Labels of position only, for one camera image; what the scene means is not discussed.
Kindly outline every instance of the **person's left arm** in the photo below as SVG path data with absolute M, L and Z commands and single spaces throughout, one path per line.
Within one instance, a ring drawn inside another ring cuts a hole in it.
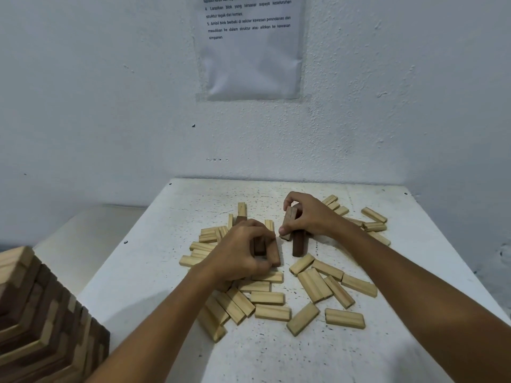
M 270 270 L 270 262 L 256 260 L 250 254 L 250 241 L 257 236 L 275 238 L 272 231 L 253 219 L 232 227 L 87 381 L 163 382 L 215 286 Z

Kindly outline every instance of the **stacked wooden block tower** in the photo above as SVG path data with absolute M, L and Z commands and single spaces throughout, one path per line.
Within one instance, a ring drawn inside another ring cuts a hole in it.
M 0 382 L 84 381 L 110 333 L 29 247 L 0 253 Z

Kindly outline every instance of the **person's right arm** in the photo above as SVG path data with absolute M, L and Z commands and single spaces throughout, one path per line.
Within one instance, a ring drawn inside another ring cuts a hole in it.
M 302 215 L 279 229 L 341 243 L 380 289 L 417 341 L 452 380 L 511 382 L 511 327 L 467 295 L 385 246 L 306 193 L 291 192 Z

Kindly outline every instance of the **pile of wooden blocks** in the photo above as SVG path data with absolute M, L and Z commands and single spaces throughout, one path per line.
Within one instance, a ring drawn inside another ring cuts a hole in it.
M 29 247 L 0 253 L 0 381 L 84 381 L 110 333 Z
M 337 197 L 334 195 L 323 200 L 323 203 L 341 216 L 349 212 L 347 207 L 337 203 Z M 296 207 L 288 207 L 284 223 L 298 217 L 297 213 Z M 360 226 L 374 238 L 390 245 L 390 241 L 378 233 L 378 231 L 386 230 L 387 218 L 369 208 L 364 208 L 362 213 L 373 219 L 374 222 L 347 219 Z M 233 214 L 229 214 L 227 226 L 202 229 L 198 242 L 193 242 L 190 245 L 191 254 L 184 255 L 179 263 L 182 266 L 192 267 L 201 262 L 233 225 L 246 219 L 246 204 L 239 203 L 238 216 L 235 221 Z M 274 224 L 271 220 L 266 220 L 265 225 L 274 231 Z M 252 314 L 258 319 L 284 321 L 287 322 L 287 328 L 290 332 L 297 336 L 319 314 L 319 309 L 315 306 L 317 302 L 335 296 L 345 309 L 354 305 L 354 299 L 343 286 L 374 298 L 377 296 L 378 290 L 374 284 L 345 274 L 344 271 L 323 263 L 309 253 L 304 255 L 307 251 L 305 231 L 294 231 L 292 234 L 281 236 L 281 238 L 293 240 L 293 256 L 301 257 L 290 266 L 289 270 L 294 276 L 298 277 L 311 302 L 293 317 L 291 308 L 284 306 L 286 303 L 285 294 L 271 291 L 272 283 L 284 282 L 284 274 L 277 270 L 272 270 L 264 276 L 252 276 L 251 279 L 225 282 L 217 287 L 219 293 L 215 293 L 214 296 L 208 298 L 205 307 L 198 316 L 199 323 L 215 342 L 220 341 L 225 336 L 226 329 L 223 324 L 229 318 L 233 319 L 237 325 Z M 272 244 L 274 244 L 274 248 L 265 247 L 264 241 L 261 243 L 254 240 L 251 246 L 252 255 L 267 255 L 273 266 L 278 267 L 281 265 L 281 261 L 277 241 Z M 325 321 L 332 325 L 365 328 L 364 316 L 361 313 L 347 310 L 327 308 L 325 309 Z

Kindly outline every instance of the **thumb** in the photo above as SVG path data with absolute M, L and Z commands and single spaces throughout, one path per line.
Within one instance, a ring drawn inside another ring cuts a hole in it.
M 265 275 L 271 269 L 271 262 L 269 260 L 257 260 L 253 258 L 253 274 L 252 275 Z
M 294 230 L 303 230 L 303 227 L 301 226 L 301 220 L 295 219 L 295 220 L 291 220 L 290 222 L 283 224 L 278 229 L 278 233 L 280 235 L 287 235 L 287 234 L 293 232 Z

